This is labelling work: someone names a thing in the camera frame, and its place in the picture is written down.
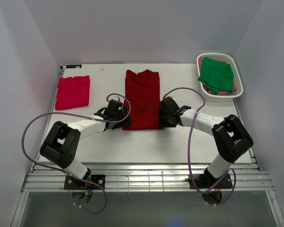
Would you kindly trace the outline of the dark red t shirt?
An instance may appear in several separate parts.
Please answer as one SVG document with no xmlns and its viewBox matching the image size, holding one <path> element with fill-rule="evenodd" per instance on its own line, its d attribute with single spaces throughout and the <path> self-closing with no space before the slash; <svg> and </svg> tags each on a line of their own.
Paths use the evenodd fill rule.
<svg viewBox="0 0 284 227">
<path fill-rule="evenodd" d="M 124 126 L 126 131 L 159 130 L 160 76 L 158 72 L 145 70 L 135 73 L 126 71 L 125 97 L 130 104 L 132 124 Z"/>
</svg>

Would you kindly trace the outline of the folded pink t shirt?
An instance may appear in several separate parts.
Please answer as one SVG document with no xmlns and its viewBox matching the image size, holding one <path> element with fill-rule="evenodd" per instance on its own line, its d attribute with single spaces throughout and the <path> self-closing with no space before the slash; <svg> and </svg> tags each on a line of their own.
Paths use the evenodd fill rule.
<svg viewBox="0 0 284 227">
<path fill-rule="evenodd" d="M 55 110 L 69 110 L 89 105 L 89 75 L 60 78 L 57 88 Z"/>
</svg>

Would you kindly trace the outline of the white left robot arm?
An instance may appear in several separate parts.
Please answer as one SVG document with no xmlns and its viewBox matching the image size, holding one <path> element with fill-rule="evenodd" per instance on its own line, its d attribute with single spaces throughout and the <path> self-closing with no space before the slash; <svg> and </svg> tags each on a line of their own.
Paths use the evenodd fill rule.
<svg viewBox="0 0 284 227">
<path fill-rule="evenodd" d="M 128 108 L 116 97 L 88 119 L 55 122 L 40 148 L 40 155 L 75 177 L 74 182 L 79 188 L 86 189 L 91 183 L 91 172 L 76 158 L 79 141 L 127 125 L 131 125 Z"/>
</svg>

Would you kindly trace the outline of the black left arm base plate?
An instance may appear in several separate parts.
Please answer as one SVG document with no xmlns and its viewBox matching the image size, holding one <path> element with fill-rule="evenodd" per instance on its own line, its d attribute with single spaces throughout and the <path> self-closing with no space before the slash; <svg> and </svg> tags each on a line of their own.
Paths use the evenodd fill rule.
<svg viewBox="0 0 284 227">
<path fill-rule="evenodd" d="M 91 175 L 87 178 L 87 181 L 99 184 L 101 187 L 105 188 L 106 176 L 105 175 Z M 65 190 L 89 190 L 94 187 L 93 184 L 77 180 L 70 175 L 66 175 L 64 186 Z"/>
</svg>

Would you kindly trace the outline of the aluminium frame rails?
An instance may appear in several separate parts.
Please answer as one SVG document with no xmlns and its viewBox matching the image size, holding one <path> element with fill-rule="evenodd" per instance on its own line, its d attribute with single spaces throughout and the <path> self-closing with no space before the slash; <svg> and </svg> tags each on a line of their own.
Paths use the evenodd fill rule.
<svg viewBox="0 0 284 227">
<path fill-rule="evenodd" d="M 105 175 L 107 192 L 185 192 L 189 191 L 188 166 L 183 165 L 111 165 L 89 164 L 93 174 Z M 269 172 L 260 171 L 255 163 L 234 164 L 231 180 L 237 191 L 272 191 Z M 25 177 L 25 192 L 63 191 L 66 174 L 35 166 Z"/>
</svg>

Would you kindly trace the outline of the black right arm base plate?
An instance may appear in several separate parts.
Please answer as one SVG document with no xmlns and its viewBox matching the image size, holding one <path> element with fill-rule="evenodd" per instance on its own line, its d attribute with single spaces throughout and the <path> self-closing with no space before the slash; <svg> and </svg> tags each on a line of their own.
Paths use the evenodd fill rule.
<svg viewBox="0 0 284 227">
<path fill-rule="evenodd" d="M 215 185 L 214 189 L 232 189 L 233 184 L 230 174 L 226 174 L 219 182 L 218 178 L 214 178 L 207 169 L 202 174 L 192 174 L 193 180 L 199 189 L 209 189 Z"/>
</svg>

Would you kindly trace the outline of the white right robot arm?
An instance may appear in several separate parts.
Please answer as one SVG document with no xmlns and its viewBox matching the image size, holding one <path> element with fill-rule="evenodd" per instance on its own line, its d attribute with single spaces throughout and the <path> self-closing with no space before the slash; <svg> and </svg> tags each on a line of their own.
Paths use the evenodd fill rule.
<svg viewBox="0 0 284 227">
<path fill-rule="evenodd" d="M 254 145 L 240 119 L 233 114 L 219 117 L 201 113 L 190 106 L 179 107 L 169 96 L 160 101 L 159 106 L 160 127 L 191 127 L 213 137 L 218 155 L 204 173 L 195 179 L 196 185 L 203 188 L 215 188 L 219 185 L 221 176 Z"/>
</svg>

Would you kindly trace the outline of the white plastic laundry basket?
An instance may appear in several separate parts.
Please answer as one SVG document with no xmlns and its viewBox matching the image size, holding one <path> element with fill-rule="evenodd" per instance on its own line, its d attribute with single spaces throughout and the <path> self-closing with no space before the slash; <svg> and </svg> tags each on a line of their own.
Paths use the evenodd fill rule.
<svg viewBox="0 0 284 227">
<path fill-rule="evenodd" d="M 222 53 L 203 53 L 197 59 L 198 81 L 205 100 L 228 102 L 243 93 L 243 85 L 232 57 Z"/>
</svg>

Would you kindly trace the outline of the blue white label sticker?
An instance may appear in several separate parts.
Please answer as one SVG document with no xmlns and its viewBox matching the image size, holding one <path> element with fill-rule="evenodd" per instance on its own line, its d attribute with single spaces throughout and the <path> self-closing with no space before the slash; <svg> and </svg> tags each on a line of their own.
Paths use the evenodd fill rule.
<svg viewBox="0 0 284 227">
<path fill-rule="evenodd" d="M 82 67 L 81 64 L 68 64 L 65 68 L 67 69 L 80 69 Z"/>
</svg>

